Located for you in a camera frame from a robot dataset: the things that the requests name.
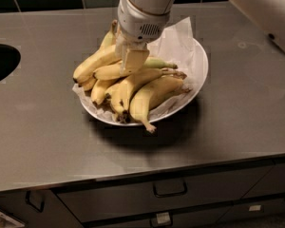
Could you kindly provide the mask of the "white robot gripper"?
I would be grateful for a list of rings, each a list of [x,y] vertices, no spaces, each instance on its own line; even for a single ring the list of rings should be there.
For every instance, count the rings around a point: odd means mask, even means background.
[[[149,43],[158,39],[170,17],[170,0],[120,0],[116,35],[117,56],[122,58],[120,75],[139,70],[149,56],[147,47],[128,47],[128,43]]]

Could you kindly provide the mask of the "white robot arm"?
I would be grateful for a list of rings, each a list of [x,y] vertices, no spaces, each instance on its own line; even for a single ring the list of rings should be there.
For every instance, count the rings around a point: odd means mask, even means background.
[[[116,54],[123,60],[121,72],[134,72],[143,66],[142,54],[148,44],[158,40],[167,27],[177,0],[119,0],[117,19],[121,30]],[[285,0],[222,0],[256,25],[276,47],[285,53]]]

